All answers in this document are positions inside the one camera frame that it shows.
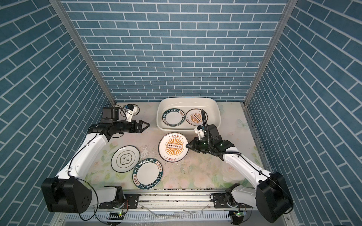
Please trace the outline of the orange sunburst plate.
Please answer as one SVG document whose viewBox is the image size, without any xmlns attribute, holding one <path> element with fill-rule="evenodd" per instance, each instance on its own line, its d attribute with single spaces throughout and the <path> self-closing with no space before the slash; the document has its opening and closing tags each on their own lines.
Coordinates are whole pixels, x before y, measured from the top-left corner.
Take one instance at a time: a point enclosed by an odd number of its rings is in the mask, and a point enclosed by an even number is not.
<svg viewBox="0 0 362 226">
<path fill-rule="evenodd" d="M 159 142 L 158 153 L 160 157 L 169 163 L 176 163 L 183 160 L 189 149 L 186 147 L 188 144 L 187 138 L 177 132 L 166 134 Z"/>
<path fill-rule="evenodd" d="M 201 109 L 194 108 L 186 113 L 186 121 L 192 126 L 200 126 L 203 124 Z"/>
</svg>

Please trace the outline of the green rim plate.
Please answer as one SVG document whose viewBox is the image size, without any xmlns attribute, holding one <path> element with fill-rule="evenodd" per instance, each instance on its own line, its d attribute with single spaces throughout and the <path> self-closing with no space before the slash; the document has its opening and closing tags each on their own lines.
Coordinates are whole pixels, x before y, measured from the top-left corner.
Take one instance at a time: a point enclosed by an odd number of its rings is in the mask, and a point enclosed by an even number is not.
<svg viewBox="0 0 362 226">
<path fill-rule="evenodd" d="M 179 108 L 171 108 L 162 114 L 162 121 L 167 126 L 177 127 L 185 120 L 185 113 Z"/>
<path fill-rule="evenodd" d="M 152 189 L 161 181 L 163 172 L 163 166 L 159 160 L 144 159 L 133 170 L 133 183 L 141 190 Z"/>
</svg>

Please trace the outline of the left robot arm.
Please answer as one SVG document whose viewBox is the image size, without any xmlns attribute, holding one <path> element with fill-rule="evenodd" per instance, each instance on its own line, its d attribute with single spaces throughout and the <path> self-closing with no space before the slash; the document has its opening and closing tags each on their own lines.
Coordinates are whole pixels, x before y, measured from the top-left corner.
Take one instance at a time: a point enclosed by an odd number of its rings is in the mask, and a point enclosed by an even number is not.
<svg viewBox="0 0 362 226">
<path fill-rule="evenodd" d="M 120 186 L 94 189 L 85 177 L 114 135 L 142 133 L 150 126 L 143 120 L 133 120 L 139 111 L 136 104 L 103 108 L 100 122 L 88 128 L 85 140 L 69 163 L 55 177 L 43 181 L 41 190 L 49 212 L 81 214 L 103 203 L 114 209 L 124 207 L 125 197 Z"/>
</svg>

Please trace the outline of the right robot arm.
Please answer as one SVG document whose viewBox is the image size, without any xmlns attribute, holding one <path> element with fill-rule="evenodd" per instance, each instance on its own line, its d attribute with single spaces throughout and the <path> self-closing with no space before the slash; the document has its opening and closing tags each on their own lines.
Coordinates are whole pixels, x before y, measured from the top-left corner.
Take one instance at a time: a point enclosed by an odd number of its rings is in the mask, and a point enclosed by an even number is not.
<svg viewBox="0 0 362 226">
<path fill-rule="evenodd" d="M 275 222 L 283 214 L 294 208 L 285 178 L 279 173 L 271 173 L 245 157 L 228 140 L 207 140 L 194 138 L 186 147 L 197 153 L 207 153 L 219 157 L 244 176 L 253 188 L 233 184 L 225 190 L 224 201 L 230 207 L 245 204 L 256 208 L 268 222 Z"/>
</svg>

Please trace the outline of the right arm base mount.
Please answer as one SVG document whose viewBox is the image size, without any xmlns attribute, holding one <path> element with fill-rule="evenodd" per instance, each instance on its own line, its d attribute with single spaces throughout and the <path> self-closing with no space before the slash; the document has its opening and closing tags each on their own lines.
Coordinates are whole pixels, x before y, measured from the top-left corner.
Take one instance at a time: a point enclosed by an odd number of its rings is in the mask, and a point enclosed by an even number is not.
<svg viewBox="0 0 362 226">
<path fill-rule="evenodd" d="M 212 193 L 210 195 L 210 200 L 212 201 L 215 209 L 240 207 L 240 204 L 234 200 L 231 193 Z"/>
</svg>

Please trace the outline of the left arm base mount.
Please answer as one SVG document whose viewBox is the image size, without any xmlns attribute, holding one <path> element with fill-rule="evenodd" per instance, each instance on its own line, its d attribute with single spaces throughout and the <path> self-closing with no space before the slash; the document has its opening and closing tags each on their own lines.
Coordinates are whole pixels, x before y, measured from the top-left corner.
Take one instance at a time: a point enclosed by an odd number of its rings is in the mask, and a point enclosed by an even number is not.
<svg viewBox="0 0 362 226">
<path fill-rule="evenodd" d="M 104 202 L 99 205 L 101 210 L 133 210 L 137 209 L 139 194 L 124 194 L 111 202 Z"/>
</svg>

